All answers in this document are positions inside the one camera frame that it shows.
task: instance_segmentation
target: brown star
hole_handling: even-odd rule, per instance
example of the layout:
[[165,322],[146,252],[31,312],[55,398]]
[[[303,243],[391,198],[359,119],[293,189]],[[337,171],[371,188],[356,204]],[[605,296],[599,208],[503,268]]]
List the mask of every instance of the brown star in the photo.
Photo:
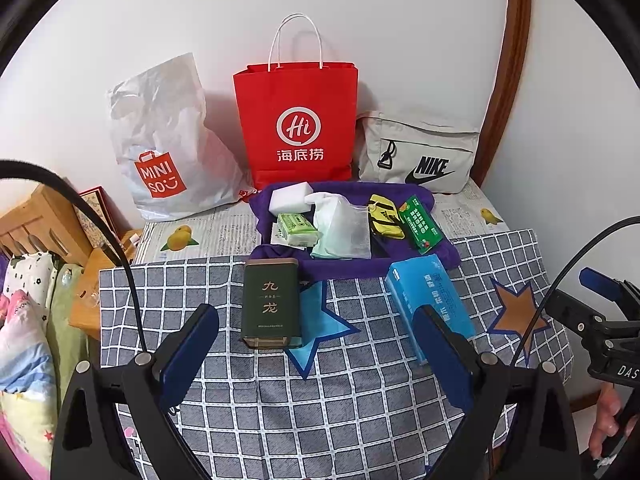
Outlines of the brown star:
[[[531,282],[527,282],[519,291],[513,292],[503,284],[492,280],[494,289],[502,303],[502,310],[498,313],[492,325],[487,329],[488,333],[518,334],[520,338],[524,336],[527,326],[536,313],[536,300],[533,297]],[[549,323],[539,317],[531,334],[524,343],[525,361],[529,363],[529,352],[533,335],[549,328]]]

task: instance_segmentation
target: hand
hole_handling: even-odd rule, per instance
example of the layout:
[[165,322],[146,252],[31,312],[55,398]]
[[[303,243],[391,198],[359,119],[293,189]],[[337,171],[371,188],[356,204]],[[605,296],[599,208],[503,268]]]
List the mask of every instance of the hand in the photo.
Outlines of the hand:
[[[608,436],[614,436],[618,432],[618,425],[614,416],[621,408],[622,402],[613,384],[603,383],[596,408],[596,422],[589,437],[589,451],[594,459],[601,457],[604,439]],[[631,434],[637,420],[638,415],[629,420],[625,428],[626,436]]]

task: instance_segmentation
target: light blue star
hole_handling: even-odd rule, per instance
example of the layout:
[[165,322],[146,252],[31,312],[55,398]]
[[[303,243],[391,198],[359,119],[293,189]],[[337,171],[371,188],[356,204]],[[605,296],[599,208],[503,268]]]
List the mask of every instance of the light blue star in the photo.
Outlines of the light blue star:
[[300,292],[300,348],[286,348],[285,354],[303,379],[314,364],[318,345],[360,330],[326,307],[326,282],[316,282]]

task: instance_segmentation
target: yellow pouch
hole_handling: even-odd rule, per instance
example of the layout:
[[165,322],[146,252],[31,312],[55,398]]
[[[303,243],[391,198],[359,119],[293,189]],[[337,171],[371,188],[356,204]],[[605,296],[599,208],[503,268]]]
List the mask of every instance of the yellow pouch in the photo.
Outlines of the yellow pouch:
[[404,238],[398,210],[391,200],[384,196],[371,195],[367,207],[369,209],[369,224],[374,234],[396,240]]

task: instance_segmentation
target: silver screw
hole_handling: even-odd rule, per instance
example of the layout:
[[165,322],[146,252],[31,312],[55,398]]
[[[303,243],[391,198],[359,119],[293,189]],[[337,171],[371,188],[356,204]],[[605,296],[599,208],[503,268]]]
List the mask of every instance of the silver screw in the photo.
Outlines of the silver screw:
[[151,354],[147,352],[142,352],[142,354],[136,355],[135,362],[138,366],[144,366],[151,361]]
[[548,374],[556,373],[556,365],[553,364],[551,361],[544,361],[542,363],[542,369]]
[[89,368],[91,368],[89,361],[80,361],[76,365],[76,372],[78,372],[79,374],[84,374]]
[[491,352],[483,352],[480,354],[480,360],[489,366],[493,366],[498,364],[498,357],[496,354],[492,354]]

